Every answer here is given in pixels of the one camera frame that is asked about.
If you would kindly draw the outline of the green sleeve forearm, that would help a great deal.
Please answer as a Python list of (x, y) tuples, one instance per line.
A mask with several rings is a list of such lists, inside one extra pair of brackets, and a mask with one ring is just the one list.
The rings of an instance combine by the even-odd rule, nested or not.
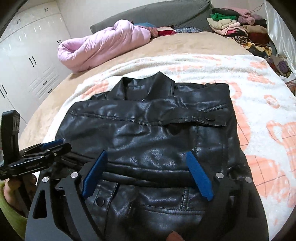
[(25, 240), (27, 219), (8, 204), (4, 197), (4, 186), (5, 182), (1, 181), (1, 213), (8, 227), (4, 228), (1, 240)]

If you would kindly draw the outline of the left hand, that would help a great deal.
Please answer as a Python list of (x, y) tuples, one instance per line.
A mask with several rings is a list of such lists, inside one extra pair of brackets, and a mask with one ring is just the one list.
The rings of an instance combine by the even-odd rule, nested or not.
[[(26, 192), (32, 201), (37, 190), (37, 178), (34, 174), (29, 174), (23, 177)], [(15, 210), (23, 212), (23, 204), (20, 203), (19, 197), (19, 187), (21, 182), (16, 179), (6, 179), (4, 185), (4, 197), (8, 204), (12, 206)]]

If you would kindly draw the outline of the right hand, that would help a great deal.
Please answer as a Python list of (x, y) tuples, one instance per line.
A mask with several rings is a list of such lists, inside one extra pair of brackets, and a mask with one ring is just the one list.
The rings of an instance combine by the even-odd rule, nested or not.
[(184, 239), (175, 231), (171, 232), (166, 241), (184, 241)]

